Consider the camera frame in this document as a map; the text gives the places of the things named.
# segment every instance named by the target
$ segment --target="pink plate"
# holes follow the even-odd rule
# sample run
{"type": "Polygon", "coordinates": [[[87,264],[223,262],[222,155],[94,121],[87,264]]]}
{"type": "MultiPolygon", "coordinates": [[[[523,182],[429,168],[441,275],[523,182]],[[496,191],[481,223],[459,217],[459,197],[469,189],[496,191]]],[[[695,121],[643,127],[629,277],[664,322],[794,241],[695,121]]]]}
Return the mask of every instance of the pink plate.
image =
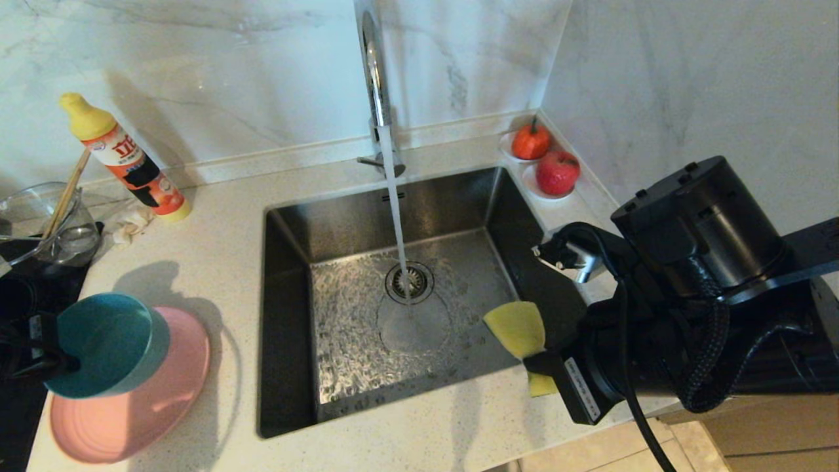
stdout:
{"type": "Polygon", "coordinates": [[[59,448],[88,464],[113,464],[162,438],[201,392],[210,365],[210,340],[191,314],[155,307],[169,324],[163,364],[133,391],[71,400],[53,396],[53,436],[59,448]]]}

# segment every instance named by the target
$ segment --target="apple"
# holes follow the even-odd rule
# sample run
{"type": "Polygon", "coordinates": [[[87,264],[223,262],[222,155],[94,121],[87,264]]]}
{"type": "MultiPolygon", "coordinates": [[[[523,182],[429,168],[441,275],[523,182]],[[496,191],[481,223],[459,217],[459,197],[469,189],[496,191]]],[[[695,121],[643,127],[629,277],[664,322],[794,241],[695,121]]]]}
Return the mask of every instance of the apple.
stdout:
{"type": "Polygon", "coordinates": [[[580,177],[580,163],[570,152],[550,150],[536,165],[536,184],[548,195],[564,197],[574,190],[580,177]]]}

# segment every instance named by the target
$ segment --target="chrome faucet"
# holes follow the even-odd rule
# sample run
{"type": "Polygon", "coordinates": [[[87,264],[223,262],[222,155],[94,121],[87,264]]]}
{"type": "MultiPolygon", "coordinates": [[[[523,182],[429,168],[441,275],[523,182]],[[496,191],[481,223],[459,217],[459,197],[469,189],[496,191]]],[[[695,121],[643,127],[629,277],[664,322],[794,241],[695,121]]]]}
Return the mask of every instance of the chrome faucet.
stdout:
{"type": "MultiPolygon", "coordinates": [[[[384,72],[384,53],[382,51],[382,30],[379,26],[375,0],[355,0],[358,43],[362,48],[364,77],[367,82],[367,97],[370,99],[370,134],[373,137],[375,160],[359,157],[362,164],[375,165],[384,174],[384,158],[380,132],[392,132],[393,121],[390,118],[390,99],[388,81],[384,72]]],[[[393,146],[393,173],[399,177],[405,172],[405,165],[399,158],[396,139],[391,133],[393,146]]]]}

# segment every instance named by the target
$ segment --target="faucet handle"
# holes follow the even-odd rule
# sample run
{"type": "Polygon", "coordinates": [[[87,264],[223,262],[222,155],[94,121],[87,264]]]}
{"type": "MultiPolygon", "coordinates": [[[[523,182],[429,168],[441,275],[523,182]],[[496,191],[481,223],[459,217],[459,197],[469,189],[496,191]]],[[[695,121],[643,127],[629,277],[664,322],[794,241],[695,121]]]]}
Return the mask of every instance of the faucet handle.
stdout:
{"type": "Polygon", "coordinates": [[[375,165],[376,167],[381,167],[382,169],[384,169],[384,160],[379,161],[379,160],[372,160],[372,159],[369,159],[369,158],[366,158],[366,157],[359,157],[359,158],[356,158],[356,162],[359,162],[361,164],[367,164],[367,165],[375,165]]]}
{"type": "MultiPolygon", "coordinates": [[[[402,175],[403,172],[405,172],[405,164],[403,164],[401,160],[398,160],[396,155],[394,155],[393,157],[394,160],[396,160],[393,163],[393,175],[399,177],[402,175]]],[[[376,168],[376,170],[378,170],[382,175],[384,175],[384,156],[382,156],[382,153],[376,154],[375,160],[369,159],[367,157],[357,157],[356,162],[360,164],[372,165],[376,168]]]]}

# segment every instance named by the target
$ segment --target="dish soap bottle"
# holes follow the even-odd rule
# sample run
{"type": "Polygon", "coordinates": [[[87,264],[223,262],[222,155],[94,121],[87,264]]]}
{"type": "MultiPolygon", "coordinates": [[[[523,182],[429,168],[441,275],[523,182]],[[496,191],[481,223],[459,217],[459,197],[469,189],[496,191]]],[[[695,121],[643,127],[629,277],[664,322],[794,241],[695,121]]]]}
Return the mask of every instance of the dish soap bottle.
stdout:
{"type": "Polygon", "coordinates": [[[93,107],[78,93],[65,93],[59,105],[70,115],[70,132],[140,202],[166,221],[179,221],[190,214],[190,203],[184,195],[122,129],[113,115],[93,107]]]}

